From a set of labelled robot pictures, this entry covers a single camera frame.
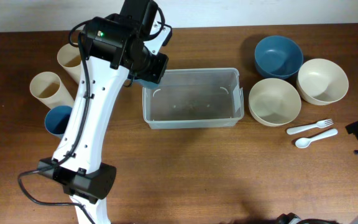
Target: white fork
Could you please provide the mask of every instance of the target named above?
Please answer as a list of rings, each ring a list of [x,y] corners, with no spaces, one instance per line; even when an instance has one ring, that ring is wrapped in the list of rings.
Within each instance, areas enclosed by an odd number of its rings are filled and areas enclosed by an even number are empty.
[[[288,128],[287,134],[298,134],[302,131],[306,131],[312,128],[326,128],[332,124],[334,124],[334,121],[332,119],[322,120],[322,121],[318,121],[315,124],[307,124],[299,127]]]

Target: white spoon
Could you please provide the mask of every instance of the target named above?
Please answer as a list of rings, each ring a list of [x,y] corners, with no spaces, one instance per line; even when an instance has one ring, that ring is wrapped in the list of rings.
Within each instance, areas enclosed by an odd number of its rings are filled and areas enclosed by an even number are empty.
[[[338,130],[335,128],[332,128],[332,129],[325,131],[313,138],[299,138],[298,140],[296,140],[295,145],[298,148],[303,149],[303,148],[308,147],[310,145],[310,143],[312,143],[313,141],[317,141],[317,140],[320,140],[323,138],[328,138],[328,137],[336,135],[337,133],[338,133]]]

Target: cup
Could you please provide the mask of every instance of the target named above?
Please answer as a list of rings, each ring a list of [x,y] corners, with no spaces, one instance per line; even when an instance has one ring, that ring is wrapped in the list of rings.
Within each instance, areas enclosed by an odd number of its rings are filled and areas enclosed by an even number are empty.
[[[77,84],[81,78],[81,55],[78,47],[66,44],[57,53],[57,62],[74,79]]]
[[[45,129],[50,134],[62,139],[72,110],[71,106],[57,106],[50,110],[45,117]]]
[[[74,100],[63,82],[53,72],[42,72],[36,75],[31,80],[30,92],[50,109],[61,105],[74,105]]]

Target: wooden table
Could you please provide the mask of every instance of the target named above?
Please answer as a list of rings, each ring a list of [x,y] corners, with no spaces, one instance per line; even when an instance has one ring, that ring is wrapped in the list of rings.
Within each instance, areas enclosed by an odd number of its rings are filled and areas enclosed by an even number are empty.
[[[38,206],[16,181],[58,146],[44,129],[48,108],[31,96],[29,83],[40,72],[55,72],[75,95],[76,83],[56,61],[67,34],[0,34],[0,223],[76,223],[74,208]],[[246,110],[233,128],[151,130],[142,116],[141,87],[122,89],[103,149],[103,162],[118,170],[108,195],[112,222],[251,223],[294,212],[348,223],[358,214],[358,142],[344,128],[358,120],[358,24],[175,29],[162,52],[168,69],[237,68],[247,93],[261,80],[255,46],[276,34],[295,40],[306,60],[341,66],[350,83],[346,97],[327,106],[302,101],[299,117],[277,128],[262,126]],[[285,133],[324,118],[334,120],[339,135],[308,149],[291,141],[320,130]],[[24,183],[40,200],[68,201],[51,180],[36,175]]]

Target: transparent storage bin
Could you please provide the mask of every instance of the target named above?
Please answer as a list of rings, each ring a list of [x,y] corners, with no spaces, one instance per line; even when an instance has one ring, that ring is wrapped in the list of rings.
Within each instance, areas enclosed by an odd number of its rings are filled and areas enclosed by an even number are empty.
[[[234,126],[244,117],[239,71],[166,70],[158,88],[143,88],[143,117],[152,129]]]

